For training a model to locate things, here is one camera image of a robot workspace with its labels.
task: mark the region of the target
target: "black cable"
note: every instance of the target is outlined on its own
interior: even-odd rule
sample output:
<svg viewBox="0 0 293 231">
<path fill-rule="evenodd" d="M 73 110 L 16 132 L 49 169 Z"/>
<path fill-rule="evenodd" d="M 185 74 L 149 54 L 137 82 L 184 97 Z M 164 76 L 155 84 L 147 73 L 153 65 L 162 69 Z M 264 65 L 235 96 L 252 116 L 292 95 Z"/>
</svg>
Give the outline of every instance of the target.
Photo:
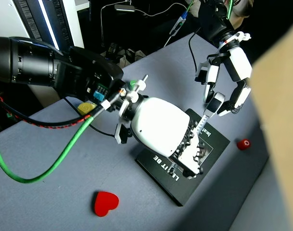
<svg viewBox="0 0 293 231">
<path fill-rule="evenodd" d="M 76 107 L 65 97 L 64 98 L 64 100 L 79 114 L 79 115 L 81 115 L 80 114 L 80 112 L 76 109 Z M 113 137 L 114 138 L 114 135 L 112 135 L 112 134 L 108 134 L 108 133 L 105 133 L 105 132 L 103 132 L 103 131 L 100 131 L 99 129 L 97 129 L 97 128 L 95 128 L 92 124 L 90 124 L 89 125 L 92 129 L 94 129 L 95 131 L 97 131 L 97 132 L 99 132 L 100 134 L 102 134 L 102 135 L 105 135 L 105 136 L 111 136 L 111 137 Z"/>
<path fill-rule="evenodd" d="M 43 42 L 43 41 L 39 41 L 37 39 L 33 39 L 33 38 L 24 38 L 24 37 L 10 37 L 10 39 L 15 39 L 15 40 L 20 40 L 20 41 L 27 41 L 27 42 L 33 42 L 35 44 L 38 45 L 42 45 L 45 47 L 48 47 L 52 50 L 54 50 L 56 53 L 60 54 L 61 56 L 64 56 L 62 52 L 60 52 L 58 49 L 56 49 L 54 46 L 52 46 L 49 43 Z"/>
<path fill-rule="evenodd" d="M 190 53 L 191 53 L 191 56 L 192 56 L 192 58 L 193 58 L 193 62 L 194 62 L 195 72 L 197 71 L 197 66 L 196 66 L 195 58 L 194 58 L 194 55 L 193 55 L 193 52 L 192 52 L 191 44 L 190 44 L 190 43 L 191 43 L 191 39 L 196 35 L 196 33 L 199 32 L 200 29 L 201 29 L 201 28 L 197 29 L 197 30 L 194 32 L 194 34 L 190 37 L 189 42 L 188 42 L 189 49 L 190 49 Z"/>
<path fill-rule="evenodd" d="M 25 116 L 24 114 L 16 111 L 15 109 L 11 108 L 9 105 L 7 105 L 5 102 L 3 102 L 1 99 L 0 99 L 0 105 L 3 106 L 4 108 L 6 108 L 9 112 L 13 113 L 18 118 L 24 120 L 25 122 L 39 126 L 39 127 L 44 127 L 44 128 L 66 128 L 66 127 L 75 125 L 79 122 L 83 122 L 84 120 L 89 118 L 91 116 L 91 114 L 93 113 L 93 111 L 91 111 L 89 114 L 84 115 L 84 116 L 80 116 L 75 119 L 71 119 L 71 120 L 67 120 L 67 121 L 63 121 L 63 122 L 49 123 L 49 122 L 42 122 L 42 121 L 31 119 L 31 118 Z"/>
</svg>

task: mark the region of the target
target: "black book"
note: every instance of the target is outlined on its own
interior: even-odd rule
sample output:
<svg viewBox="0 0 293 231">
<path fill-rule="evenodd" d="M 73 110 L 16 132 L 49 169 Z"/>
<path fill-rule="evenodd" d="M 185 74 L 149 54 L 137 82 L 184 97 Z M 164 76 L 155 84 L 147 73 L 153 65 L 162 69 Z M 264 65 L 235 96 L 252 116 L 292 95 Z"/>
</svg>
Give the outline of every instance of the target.
<svg viewBox="0 0 293 231">
<path fill-rule="evenodd" d="M 197 122 L 201 119 L 201 117 L 191 109 L 188 109 L 186 113 L 191 119 Z M 197 175 L 196 178 L 191 180 L 182 175 L 182 169 L 180 167 L 176 169 L 173 176 L 170 176 L 167 170 L 172 161 L 148 149 L 143 150 L 136 159 L 138 164 L 159 184 L 178 206 L 184 206 L 186 204 L 192 193 L 229 144 L 229 140 L 208 123 L 199 135 L 199 141 L 200 147 L 204 147 L 204 156 L 201 159 L 201 167 L 204 173 Z"/>
</svg>

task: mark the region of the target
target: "led light strip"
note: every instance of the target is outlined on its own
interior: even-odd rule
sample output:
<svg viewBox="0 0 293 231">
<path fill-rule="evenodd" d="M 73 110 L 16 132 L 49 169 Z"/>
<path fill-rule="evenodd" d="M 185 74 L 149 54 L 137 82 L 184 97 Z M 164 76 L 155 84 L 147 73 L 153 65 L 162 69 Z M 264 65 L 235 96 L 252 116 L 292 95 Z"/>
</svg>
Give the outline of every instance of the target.
<svg viewBox="0 0 293 231">
<path fill-rule="evenodd" d="M 44 6 L 44 3 L 42 2 L 42 0 L 38 0 L 39 2 L 39 5 L 40 5 L 40 8 L 41 8 L 41 11 L 42 11 L 42 14 L 44 15 L 44 18 L 45 18 L 45 21 L 46 21 L 46 24 L 47 24 L 47 27 L 48 27 L 48 30 L 50 32 L 50 35 L 51 35 L 51 38 L 52 38 L 52 41 L 54 43 L 54 46 L 56 49 L 60 49 L 59 48 L 59 45 L 56 41 L 56 38 L 55 38 L 55 35 L 54 35 L 54 32 L 52 30 L 52 27 L 51 27 L 51 24 L 50 24 L 50 21 L 49 21 L 49 18 L 48 18 L 48 15 L 47 15 L 47 12 L 46 12 L 46 9 L 45 9 L 45 6 Z"/>
</svg>

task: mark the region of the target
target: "table surface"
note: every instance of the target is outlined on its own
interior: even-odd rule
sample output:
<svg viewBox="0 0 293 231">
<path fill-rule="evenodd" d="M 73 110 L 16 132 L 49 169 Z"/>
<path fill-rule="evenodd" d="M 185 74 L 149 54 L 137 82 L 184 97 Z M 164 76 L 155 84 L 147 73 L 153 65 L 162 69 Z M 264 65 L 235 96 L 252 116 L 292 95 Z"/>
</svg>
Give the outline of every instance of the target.
<svg viewBox="0 0 293 231">
<path fill-rule="evenodd" d="M 184 37 L 127 66 L 124 79 L 149 74 L 143 94 L 183 110 L 192 108 L 201 115 L 204 87 L 194 82 L 188 40 L 189 36 Z M 216 52 L 198 36 L 192 39 L 192 47 L 197 63 Z M 235 86 L 222 66 L 216 90 L 229 97 Z M 56 122 L 76 116 L 61 100 L 32 117 Z M 105 112 L 93 124 L 114 133 L 117 121 L 117 112 Z M 43 181 L 20 184 L 0 168 L 0 231 L 228 230 L 268 154 L 251 98 L 238 114 L 214 116 L 209 123 L 231 142 L 184 207 L 177 207 L 135 162 L 142 149 L 136 140 L 117 145 L 113 138 L 88 128 Z M 0 133 L 0 151 L 13 172 L 32 178 L 54 162 L 77 129 L 44 129 L 20 122 Z M 250 138 L 252 147 L 241 152 L 235 140 L 243 138 Z M 93 213 L 97 191 L 112 192 L 120 198 L 117 210 L 103 218 Z"/>
</svg>

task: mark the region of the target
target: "yellow object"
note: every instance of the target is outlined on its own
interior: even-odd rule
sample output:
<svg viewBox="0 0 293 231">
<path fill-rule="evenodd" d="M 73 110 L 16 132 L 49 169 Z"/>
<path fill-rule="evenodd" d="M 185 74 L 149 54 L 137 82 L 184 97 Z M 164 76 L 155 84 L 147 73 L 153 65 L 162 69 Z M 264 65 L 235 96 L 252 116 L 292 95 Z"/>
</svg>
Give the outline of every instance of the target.
<svg viewBox="0 0 293 231">
<path fill-rule="evenodd" d="M 78 107 L 78 111 L 80 112 L 81 115 L 86 115 L 89 113 L 91 110 L 93 110 L 97 105 L 94 103 L 82 103 Z"/>
</svg>

